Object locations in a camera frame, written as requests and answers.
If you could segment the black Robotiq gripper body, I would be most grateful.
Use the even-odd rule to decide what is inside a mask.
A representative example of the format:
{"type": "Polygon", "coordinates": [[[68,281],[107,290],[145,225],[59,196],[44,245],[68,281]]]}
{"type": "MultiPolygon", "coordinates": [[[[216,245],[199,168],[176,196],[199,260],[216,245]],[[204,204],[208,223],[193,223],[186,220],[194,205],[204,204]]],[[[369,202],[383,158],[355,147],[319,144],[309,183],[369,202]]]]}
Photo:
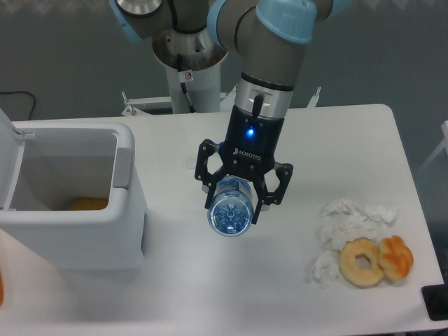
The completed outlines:
{"type": "Polygon", "coordinates": [[[274,159],[283,125],[283,118],[256,118],[234,106],[225,140],[218,149],[223,163],[219,172],[260,182],[266,173],[274,170],[280,181],[285,179],[285,164],[278,164],[274,159]]]}

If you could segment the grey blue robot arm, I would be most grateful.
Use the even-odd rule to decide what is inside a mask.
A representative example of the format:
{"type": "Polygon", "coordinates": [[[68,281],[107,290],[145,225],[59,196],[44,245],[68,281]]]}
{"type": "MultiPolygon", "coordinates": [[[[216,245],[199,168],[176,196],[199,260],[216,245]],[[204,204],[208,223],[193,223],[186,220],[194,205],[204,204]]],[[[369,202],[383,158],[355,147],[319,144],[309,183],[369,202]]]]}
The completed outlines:
{"type": "Polygon", "coordinates": [[[174,113],[217,111],[220,68],[229,52],[243,59],[222,143],[199,146],[195,178],[211,209],[218,184],[235,176],[253,184],[256,212],[280,204],[293,166],[274,158],[314,25],[348,1],[112,1],[131,38],[152,38],[166,69],[174,113]]]}

